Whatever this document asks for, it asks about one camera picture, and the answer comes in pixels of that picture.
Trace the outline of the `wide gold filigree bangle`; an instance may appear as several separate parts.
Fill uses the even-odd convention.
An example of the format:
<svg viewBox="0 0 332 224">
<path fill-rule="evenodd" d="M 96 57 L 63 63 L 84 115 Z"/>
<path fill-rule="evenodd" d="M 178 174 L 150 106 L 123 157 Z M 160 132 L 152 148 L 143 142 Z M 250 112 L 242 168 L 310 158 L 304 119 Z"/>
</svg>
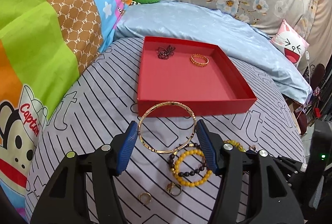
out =
<svg viewBox="0 0 332 224">
<path fill-rule="evenodd" d="M 197 67 L 206 67 L 209 64 L 209 58 L 201 54 L 192 54 L 190 56 L 190 61 Z"/>
</svg>

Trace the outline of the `colourful cartoon monkey quilt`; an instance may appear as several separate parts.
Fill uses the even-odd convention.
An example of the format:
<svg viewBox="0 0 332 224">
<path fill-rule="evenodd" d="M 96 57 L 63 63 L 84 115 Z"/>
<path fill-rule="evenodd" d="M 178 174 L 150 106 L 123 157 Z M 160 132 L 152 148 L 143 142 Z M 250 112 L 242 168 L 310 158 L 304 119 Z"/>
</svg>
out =
<svg viewBox="0 0 332 224">
<path fill-rule="evenodd" d="M 27 222 L 28 174 L 67 90 L 111 43 L 130 0 L 1 0 L 1 223 Z"/>
</svg>

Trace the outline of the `white cartoon cat cushion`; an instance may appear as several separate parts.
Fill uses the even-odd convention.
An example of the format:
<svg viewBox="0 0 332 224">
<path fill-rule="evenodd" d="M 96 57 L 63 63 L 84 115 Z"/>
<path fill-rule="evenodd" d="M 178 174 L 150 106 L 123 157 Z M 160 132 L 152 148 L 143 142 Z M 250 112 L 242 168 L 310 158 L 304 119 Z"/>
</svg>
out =
<svg viewBox="0 0 332 224">
<path fill-rule="evenodd" d="M 270 43 L 274 45 L 295 67 L 307 51 L 310 44 L 301 37 L 287 22 L 282 20 L 278 32 Z"/>
</svg>

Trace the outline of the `thin gold bangle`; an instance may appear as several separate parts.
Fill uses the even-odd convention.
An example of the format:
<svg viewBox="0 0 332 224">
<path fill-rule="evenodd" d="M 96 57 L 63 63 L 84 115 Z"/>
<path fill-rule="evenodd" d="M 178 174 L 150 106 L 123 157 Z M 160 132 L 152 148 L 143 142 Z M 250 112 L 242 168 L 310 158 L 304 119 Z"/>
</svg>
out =
<svg viewBox="0 0 332 224">
<path fill-rule="evenodd" d="M 175 147 L 172 150 L 157 150 L 157 149 L 153 148 L 152 146 L 150 146 L 146 142 L 146 140 L 143 138 L 142 133 L 141 133 L 141 127 L 142 127 L 142 124 L 143 124 L 143 121 L 145 120 L 145 118 L 148 115 L 150 115 L 152 112 L 154 112 L 155 110 L 157 110 L 157 109 L 159 109 L 163 106 L 178 106 L 178 107 L 181 107 L 193 119 L 192 133 L 189 136 L 189 138 L 187 139 L 187 141 L 183 144 L 180 144 L 179 146 Z M 173 153 L 179 152 L 180 150 L 185 148 L 190 143 L 190 141 L 194 138 L 195 131 L 196 131 L 196 124 L 197 124 L 197 119 L 196 119 L 196 116 L 195 116 L 194 112 L 188 106 L 186 106 L 185 104 L 180 103 L 180 102 L 173 102 L 173 101 L 162 102 L 162 103 L 158 103 L 158 104 L 152 106 L 150 109 L 148 109 L 144 113 L 144 115 L 141 117 L 141 119 L 138 123 L 138 126 L 137 126 L 137 135 L 138 135 L 138 138 L 139 138 L 140 142 L 143 144 L 143 146 L 145 148 L 147 148 L 148 150 L 150 150 L 151 152 L 156 153 L 156 154 L 173 154 Z"/>
</svg>

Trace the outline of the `light blue pillow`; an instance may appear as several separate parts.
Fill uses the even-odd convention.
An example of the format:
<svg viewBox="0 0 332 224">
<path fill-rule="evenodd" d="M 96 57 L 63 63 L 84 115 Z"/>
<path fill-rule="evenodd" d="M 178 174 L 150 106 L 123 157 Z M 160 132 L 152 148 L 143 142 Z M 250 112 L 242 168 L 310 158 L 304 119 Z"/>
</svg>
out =
<svg viewBox="0 0 332 224">
<path fill-rule="evenodd" d="M 274 80 L 279 91 L 304 104 L 312 89 L 296 67 L 270 43 L 268 36 L 219 10 L 173 0 L 129 6 L 115 29 L 115 39 L 158 36 L 219 46 Z"/>
</svg>

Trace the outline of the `red shallow cardboard box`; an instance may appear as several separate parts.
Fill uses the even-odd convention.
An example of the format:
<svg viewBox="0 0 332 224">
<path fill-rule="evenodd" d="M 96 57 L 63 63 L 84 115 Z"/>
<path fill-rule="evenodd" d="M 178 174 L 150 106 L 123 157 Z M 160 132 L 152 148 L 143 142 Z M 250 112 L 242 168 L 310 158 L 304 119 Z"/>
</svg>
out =
<svg viewBox="0 0 332 224">
<path fill-rule="evenodd" d="M 193 65 L 192 54 L 205 55 L 209 64 Z M 167 101 L 185 104 L 196 116 L 241 114 L 256 100 L 249 84 L 219 46 L 145 37 L 138 76 L 139 115 Z"/>
</svg>

